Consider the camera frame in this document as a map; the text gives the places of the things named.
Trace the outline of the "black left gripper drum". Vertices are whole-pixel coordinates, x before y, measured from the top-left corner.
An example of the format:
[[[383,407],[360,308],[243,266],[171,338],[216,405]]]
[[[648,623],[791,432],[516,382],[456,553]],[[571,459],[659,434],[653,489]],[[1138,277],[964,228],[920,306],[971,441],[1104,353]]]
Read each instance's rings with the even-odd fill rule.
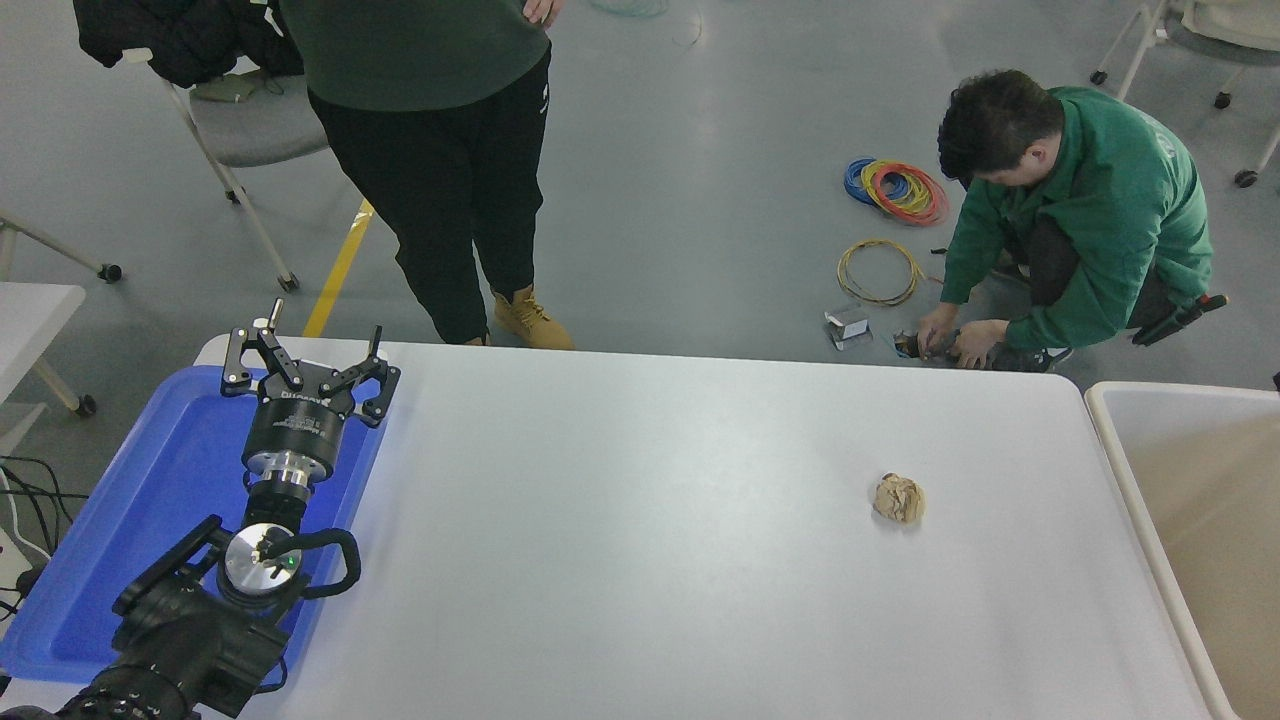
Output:
[[[293,454],[310,469],[333,469],[346,419],[355,409],[349,387],[316,375],[292,389],[279,374],[259,382],[259,405],[246,441],[246,466],[264,469],[271,459]]]

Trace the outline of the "crouching person's right hand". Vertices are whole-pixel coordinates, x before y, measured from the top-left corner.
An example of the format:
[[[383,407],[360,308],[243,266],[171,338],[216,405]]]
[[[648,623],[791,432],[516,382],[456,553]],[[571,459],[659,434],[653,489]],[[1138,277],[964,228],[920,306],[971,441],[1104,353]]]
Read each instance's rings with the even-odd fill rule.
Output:
[[[916,324],[916,347],[919,357],[929,357],[954,337],[960,305],[938,302]]]

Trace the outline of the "crouching person's left hand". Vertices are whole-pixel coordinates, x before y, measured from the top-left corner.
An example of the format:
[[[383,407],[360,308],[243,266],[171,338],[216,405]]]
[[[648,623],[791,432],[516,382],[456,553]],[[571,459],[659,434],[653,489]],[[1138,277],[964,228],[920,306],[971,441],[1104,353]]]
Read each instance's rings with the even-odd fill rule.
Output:
[[[983,370],[991,366],[991,355],[1005,342],[1009,320],[984,319],[963,325],[954,341],[952,352],[961,369]]]

